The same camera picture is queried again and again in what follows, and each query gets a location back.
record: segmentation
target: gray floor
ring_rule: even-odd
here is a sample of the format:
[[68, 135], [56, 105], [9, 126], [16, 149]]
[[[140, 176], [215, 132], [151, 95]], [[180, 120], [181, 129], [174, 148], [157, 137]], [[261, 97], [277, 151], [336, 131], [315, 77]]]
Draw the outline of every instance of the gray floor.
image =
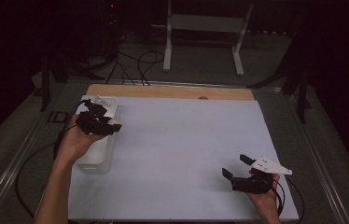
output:
[[[130, 36], [120, 50], [138, 58], [146, 52], [139, 49], [143, 46], [163, 52], [164, 45], [160, 41], [157, 38], [149, 44]], [[237, 77], [227, 42], [207, 47], [199, 42], [175, 39], [171, 71], [162, 72], [162, 63], [157, 63], [146, 73], [146, 78], [151, 84], [242, 88], [272, 75], [290, 41], [290, 38], [281, 35], [247, 35], [241, 49], [245, 75]], [[148, 54], [143, 60], [154, 58], [154, 54]], [[137, 61], [124, 55], [120, 55], [119, 61], [126, 67], [127, 74], [140, 85]], [[97, 74], [107, 77], [112, 66]], [[142, 70], [145, 69], [147, 66], [142, 64]], [[122, 75], [123, 71], [117, 68], [109, 83], [120, 84]], [[34, 79], [38, 86], [40, 75], [37, 74]], [[305, 200], [305, 217], [301, 223], [349, 223], [349, 157], [346, 149], [313, 88], [308, 90], [311, 108], [306, 110], [307, 124], [302, 125], [294, 115], [293, 97], [278, 93], [283, 82], [283, 79], [273, 82], [269, 87], [254, 91], [254, 95], [261, 106], [279, 159], [293, 170], [291, 179]], [[0, 127], [0, 223], [32, 222], [15, 194], [13, 181], [18, 170], [14, 167], [19, 166], [13, 159], [24, 160], [27, 155], [54, 142], [62, 125], [46, 123], [49, 112], [70, 111], [91, 83], [97, 82], [77, 74], [72, 74], [66, 84], [52, 81], [53, 97], [46, 113], [39, 112], [41, 99], [31, 95]], [[125, 83], [132, 84], [130, 80], [125, 80]], [[38, 206], [51, 163], [52, 148], [47, 147], [27, 163], [20, 175], [21, 196], [32, 211]], [[300, 212], [300, 197], [294, 189], [292, 196]]]

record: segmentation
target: white desk frame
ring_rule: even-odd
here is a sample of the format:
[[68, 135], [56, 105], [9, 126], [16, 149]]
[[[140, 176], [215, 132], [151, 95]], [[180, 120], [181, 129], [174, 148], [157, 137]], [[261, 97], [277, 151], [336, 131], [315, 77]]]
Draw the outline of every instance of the white desk frame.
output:
[[242, 67], [241, 57], [239, 56], [239, 49], [242, 46], [252, 10], [253, 5], [249, 5], [243, 18], [174, 14], [172, 13], [172, 0], [168, 0], [167, 36], [163, 71], [169, 72], [171, 70], [173, 29], [215, 31], [239, 34], [238, 42], [235, 46], [232, 46], [231, 50], [235, 63], [236, 75], [242, 77], [244, 75], [244, 68]]

